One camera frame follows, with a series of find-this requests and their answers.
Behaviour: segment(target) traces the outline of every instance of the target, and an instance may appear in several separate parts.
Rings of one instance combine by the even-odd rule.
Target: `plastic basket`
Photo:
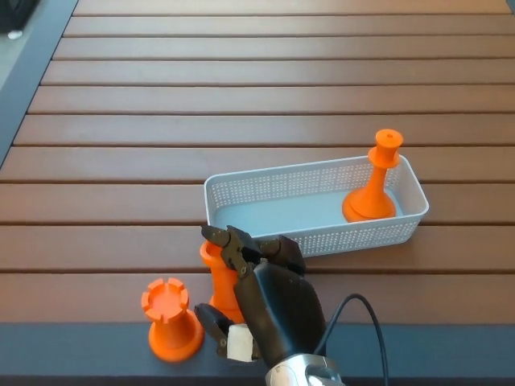
[[[429,203],[407,159],[388,170],[385,192],[397,216],[349,223],[344,197],[369,181],[367,156],[213,175],[204,183],[208,224],[266,239],[282,234],[305,257],[407,241]]]

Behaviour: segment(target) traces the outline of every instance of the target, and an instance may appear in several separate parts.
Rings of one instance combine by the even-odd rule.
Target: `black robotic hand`
[[[326,323],[316,292],[304,278],[306,266],[297,243],[284,236],[255,240],[230,226],[203,226],[202,235],[222,248],[225,264],[238,272],[234,293],[254,339],[253,357],[272,368],[292,355],[313,353]],[[195,313],[218,342],[218,354],[227,355],[233,321],[205,303]]]

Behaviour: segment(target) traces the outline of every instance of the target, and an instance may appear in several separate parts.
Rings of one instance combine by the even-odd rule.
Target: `orange chess piece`
[[[142,295],[142,308],[152,321],[149,344],[155,355],[167,362],[193,356],[204,341],[204,329],[187,307],[189,295],[177,279],[158,279]]]
[[[221,250],[218,245],[209,241],[205,241],[200,247],[202,260],[211,269],[213,296],[209,304],[232,319],[236,324],[243,323],[243,315],[241,315],[240,307],[234,295],[237,272],[227,268],[222,260]]]
[[[385,177],[388,169],[399,163],[398,148],[402,135],[391,129],[376,134],[376,146],[369,151],[373,172],[369,183],[350,192],[344,199],[342,210],[349,223],[377,220],[395,216],[395,205],[385,193]]]

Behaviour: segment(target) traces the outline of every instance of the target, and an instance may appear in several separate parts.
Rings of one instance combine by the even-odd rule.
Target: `table surface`
[[[142,323],[159,277],[205,302],[207,177],[389,127],[430,212],[308,259],[324,313],[360,292],[385,324],[514,324],[514,68],[505,0],[79,0],[0,169],[0,323]]]

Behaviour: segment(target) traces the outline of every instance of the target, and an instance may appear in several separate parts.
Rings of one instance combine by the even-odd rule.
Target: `metal wrist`
[[[336,364],[313,354],[299,354],[278,363],[266,373],[267,386],[344,386]]]

